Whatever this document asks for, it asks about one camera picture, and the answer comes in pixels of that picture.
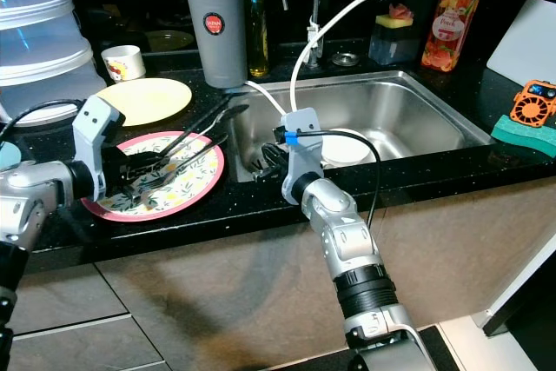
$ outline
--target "white cutting board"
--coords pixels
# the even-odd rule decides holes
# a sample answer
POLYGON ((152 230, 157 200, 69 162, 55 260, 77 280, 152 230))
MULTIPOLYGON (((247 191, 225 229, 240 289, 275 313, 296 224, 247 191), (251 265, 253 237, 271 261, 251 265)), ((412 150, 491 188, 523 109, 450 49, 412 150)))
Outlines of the white cutting board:
POLYGON ((522 86, 556 83, 556 3, 526 0, 486 66, 522 86))

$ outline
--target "red logo label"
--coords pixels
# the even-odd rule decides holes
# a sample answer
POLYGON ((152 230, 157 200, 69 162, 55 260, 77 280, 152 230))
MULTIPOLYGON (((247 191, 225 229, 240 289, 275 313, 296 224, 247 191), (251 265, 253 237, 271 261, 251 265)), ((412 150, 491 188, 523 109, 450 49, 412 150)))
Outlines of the red logo label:
POLYGON ((220 35, 224 31, 224 20, 217 13, 205 15, 203 23, 210 35, 220 35))

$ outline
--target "sink basin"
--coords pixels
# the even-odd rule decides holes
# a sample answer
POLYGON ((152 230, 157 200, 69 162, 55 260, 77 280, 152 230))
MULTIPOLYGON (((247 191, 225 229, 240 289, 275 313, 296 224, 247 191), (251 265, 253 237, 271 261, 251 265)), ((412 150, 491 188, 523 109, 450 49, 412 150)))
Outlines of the sink basin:
MULTIPOLYGON (((289 82, 262 85, 286 110, 289 82)), ((280 114, 261 93, 244 87, 229 105, 249 109, 230 122, 228 159, 238 182, 253 181, 264 167, 261 146, 273 142, 280 114)), ((299 109, 316 110, 322 129, 347 128, 362 133, 383 160, 432 154, 491 143, 492 138, 402 71, 302 80, 295 89, 299 109)), ((372 162, 373 157, 360 162, 372 162)))

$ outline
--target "yellow sponge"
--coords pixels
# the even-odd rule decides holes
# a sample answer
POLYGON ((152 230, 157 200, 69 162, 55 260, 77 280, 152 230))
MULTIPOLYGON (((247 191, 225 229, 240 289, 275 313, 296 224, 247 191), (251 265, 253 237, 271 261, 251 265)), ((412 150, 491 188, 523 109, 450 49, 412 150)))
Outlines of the yellow sponge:
POLYGON ((393 17, 390 17, 390 15, 378 15, 375 19, 375 22, 386 28, 395 30, 396 28, 403 28, 405 26, 413 25, 414 19, 412 17, 408 19, 394 19, 393 17))

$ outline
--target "small white cup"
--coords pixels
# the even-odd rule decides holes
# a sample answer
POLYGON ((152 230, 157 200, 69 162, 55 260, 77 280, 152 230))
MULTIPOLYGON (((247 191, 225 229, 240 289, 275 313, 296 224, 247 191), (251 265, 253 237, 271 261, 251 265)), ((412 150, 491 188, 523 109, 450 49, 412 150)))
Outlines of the small white cup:
POLYGON ((116 83, 145 77, 145 64, 141 50, 135 45, 121 45, 101 53, 112 80, 116 83))

